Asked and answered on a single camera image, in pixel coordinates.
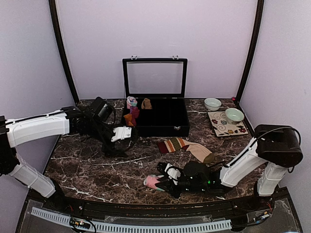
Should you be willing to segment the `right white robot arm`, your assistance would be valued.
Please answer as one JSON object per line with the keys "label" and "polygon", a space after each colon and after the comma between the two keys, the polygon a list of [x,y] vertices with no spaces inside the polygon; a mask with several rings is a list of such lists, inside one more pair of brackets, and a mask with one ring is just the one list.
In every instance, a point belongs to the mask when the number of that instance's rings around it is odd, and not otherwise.
{"label": "right white robot arm", "polygon": [[302,161],[303,154],[301,135],[291,126],[260,124],[254,133],[245,149],[216,171],[197,161],[188,162],[184,168],[158,163],[157,170],[162,177],[157,180],[156,188],[175,198],[183,192],[223,195],[254,169],[266,164],[264,173],[257,181],[255,195],[248,199],[248,207],[253,211],[259,210],[288,169]]}

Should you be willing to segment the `striped brown beige sock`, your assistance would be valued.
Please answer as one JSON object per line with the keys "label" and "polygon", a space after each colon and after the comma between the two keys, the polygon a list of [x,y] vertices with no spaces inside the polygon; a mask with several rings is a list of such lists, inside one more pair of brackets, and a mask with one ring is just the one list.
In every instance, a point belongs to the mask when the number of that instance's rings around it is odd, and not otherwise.
{"label": "striped brown beige sock", "polygon": [[157,143],[161,153],[172,153],[178,150],[189,151],[201,163],[208,164],[214,161],[215,155],[205,146],[174,137]]}

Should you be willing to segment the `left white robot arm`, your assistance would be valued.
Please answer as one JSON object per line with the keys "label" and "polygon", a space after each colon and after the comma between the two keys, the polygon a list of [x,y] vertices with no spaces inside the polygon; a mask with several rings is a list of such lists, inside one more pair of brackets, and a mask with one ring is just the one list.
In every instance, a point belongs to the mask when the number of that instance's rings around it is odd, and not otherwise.
{"label": "left white robot arm", "polygon": [[69,207],[68,200],[57,182],[44,176],[25,162],[17,153],[17,146],[55,135],[78,133],[101,142],[102,151],[108,156],[126,156],[128,149],[115,148],[115,142],[130,139],[135,142],[138,132],[133,126],[118,126],[106,120],[115,115],[115,108],[97,97],[91,105],[61,108],[51,113],[20,119],[0,118],[0,173],[9,175],[41,196],[57,211]]}

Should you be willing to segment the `pink patterned sock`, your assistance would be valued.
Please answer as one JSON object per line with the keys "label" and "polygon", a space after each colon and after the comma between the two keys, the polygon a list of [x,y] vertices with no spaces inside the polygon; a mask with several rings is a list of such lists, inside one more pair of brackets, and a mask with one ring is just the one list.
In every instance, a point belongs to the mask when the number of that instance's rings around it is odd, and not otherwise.
{"label": "pink patterned sock", "polygon": [[143,181],[143,185],[157,191],[165,192],[165,190],[156,186],[156,184],[159,183],[159,179],[162,177],[163,175],[149,175]]}

